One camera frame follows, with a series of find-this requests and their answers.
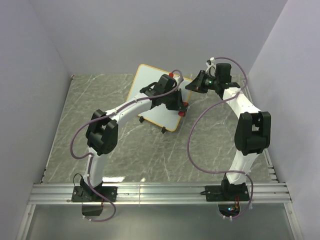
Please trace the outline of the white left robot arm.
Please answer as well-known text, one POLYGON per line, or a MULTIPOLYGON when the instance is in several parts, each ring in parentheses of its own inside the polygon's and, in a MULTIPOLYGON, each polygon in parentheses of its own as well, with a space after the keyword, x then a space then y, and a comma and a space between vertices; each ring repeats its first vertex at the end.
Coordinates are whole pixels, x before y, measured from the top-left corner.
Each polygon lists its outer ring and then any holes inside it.
POLYGON ((101 156, 107 156, 118 144, 120 130, 134 117, 165 105, 169 111, 186 112, 188 105, 183 102, 182 75, 174 78, 174 73, 163 74, 158 81, 141 88, 132 99, 108 110, 96 110, 88 125, 85 137, 88 146, 88 163, 80 186, 89 201, 96 201, 102 195, 103 163, 101 156))

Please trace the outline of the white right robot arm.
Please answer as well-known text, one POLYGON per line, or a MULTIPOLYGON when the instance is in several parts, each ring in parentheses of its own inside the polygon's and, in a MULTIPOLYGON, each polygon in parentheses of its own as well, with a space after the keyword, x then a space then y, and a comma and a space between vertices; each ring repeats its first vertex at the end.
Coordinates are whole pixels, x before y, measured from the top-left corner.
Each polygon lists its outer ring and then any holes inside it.
POLYGON ((206 186, 207 201, 248 201, 247 174, 256 158, 267 149, 271 140, 271 114, 255 107, 243 94, 240 85, 232 81, 229 63, 209 65, 201 70, 185 88, 196 93, 215 91, 235 113, 238 123, 234 135, 236 153, 220 186, 206 186))

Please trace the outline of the yellow-framed whiteboard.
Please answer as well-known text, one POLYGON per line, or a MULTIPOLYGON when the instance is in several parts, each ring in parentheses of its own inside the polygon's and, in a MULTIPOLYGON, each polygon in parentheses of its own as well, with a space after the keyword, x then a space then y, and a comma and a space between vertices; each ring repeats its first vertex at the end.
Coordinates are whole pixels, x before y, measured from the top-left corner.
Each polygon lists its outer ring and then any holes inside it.
MULTIPOLYGON (((153 82, 157 82, 163 74, 168 73, 168 71, 146 64, 139 65, 127 96, 127 100, 135 97, 143 87, 146 87, 153 82)), ((184 75, 183 78, 184 81, 181 83, 179 88, 181 89, 182 101, 187 103, 189 102, 191 92, 185 89, 185 86, 192 80, 188 74, 184 75)), ((182 119, 182 117, 179 116, 178 111, 168 110, 164 104, 143 112, 139 116, 161 128, 164 127, 169 132, 174 132, 178 128, 182 119)))

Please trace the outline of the red bone-shaped eraser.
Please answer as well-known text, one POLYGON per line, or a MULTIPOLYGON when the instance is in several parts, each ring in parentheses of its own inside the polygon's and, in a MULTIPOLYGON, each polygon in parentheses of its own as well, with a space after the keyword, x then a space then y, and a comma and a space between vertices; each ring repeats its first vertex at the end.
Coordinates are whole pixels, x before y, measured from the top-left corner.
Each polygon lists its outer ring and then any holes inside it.
POLYGON ((187 113, 189 104, 187 102, 183 102, 182 105, 179 107, 178 115, 180 117, 184 117, 187 113))

